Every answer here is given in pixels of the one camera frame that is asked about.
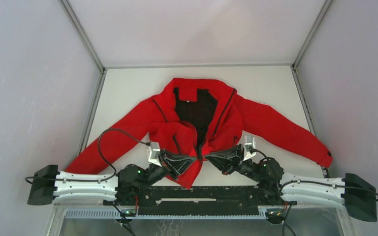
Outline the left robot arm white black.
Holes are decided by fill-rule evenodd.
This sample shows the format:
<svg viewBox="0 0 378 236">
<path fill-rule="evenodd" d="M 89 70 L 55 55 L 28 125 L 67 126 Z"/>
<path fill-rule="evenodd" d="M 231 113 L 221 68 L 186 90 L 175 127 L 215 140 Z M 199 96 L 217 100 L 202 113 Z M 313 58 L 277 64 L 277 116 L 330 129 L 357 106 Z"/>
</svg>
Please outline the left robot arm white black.
<svg viewBox="0 0 378 236">
<path fill-rule="evenodd" d="M 197 160 L 184 154 L 175 154 L 157 147 L 148 148 L 149 167 L 143 169 L 129 164 L 112 175 L 85 175 L 59 171 L 57 165 L 48 165 L 32 177 L 27 204 L 45 206 L 69 199 L 100 199 L 130 204 L 134 196 L 165 177 L 178 180 Z"/>
</svg>

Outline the red jacket black lining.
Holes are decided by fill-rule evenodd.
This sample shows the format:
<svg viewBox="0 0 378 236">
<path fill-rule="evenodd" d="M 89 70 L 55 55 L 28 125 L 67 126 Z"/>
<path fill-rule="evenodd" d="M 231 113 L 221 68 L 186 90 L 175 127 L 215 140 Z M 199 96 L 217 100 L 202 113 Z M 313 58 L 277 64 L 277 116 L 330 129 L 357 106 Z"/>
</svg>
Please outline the red jacket black lining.
<svg viewBox="0 0 378 236">
<path fill-rule="evenodd" d="M 244 131 L 323 167 L 332 163 L 317 137 L 271 106 L 245 99 L 219 80 L 174 78 L 113 124 L 101 140 L 94 140 L 66 171 L 98 174 L 149 136 L 167 151 L 197 158 L 176 181 L 190 188 L 204 155 L 237 145 Z"/>
</svg>

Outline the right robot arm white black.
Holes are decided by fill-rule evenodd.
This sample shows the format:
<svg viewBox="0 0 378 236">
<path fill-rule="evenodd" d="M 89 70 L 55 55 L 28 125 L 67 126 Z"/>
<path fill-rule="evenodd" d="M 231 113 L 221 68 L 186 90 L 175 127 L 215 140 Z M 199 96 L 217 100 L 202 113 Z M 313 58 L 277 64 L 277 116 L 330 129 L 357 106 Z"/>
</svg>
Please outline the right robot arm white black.
<svg viewBox="0 0 378 236">
<path fill-rule="evenodd" d="M 348 215 L 365 222 L 377 222 L 378 193 L 374 186 L 356 174 L 345 177 L 304 177 L 285 171 L 279 162 L 246 145 L 204 156 L 223 175 L 237 172 L 257 183 L 260 205 L 285 203 L 344 207 Z"/>
</svg>

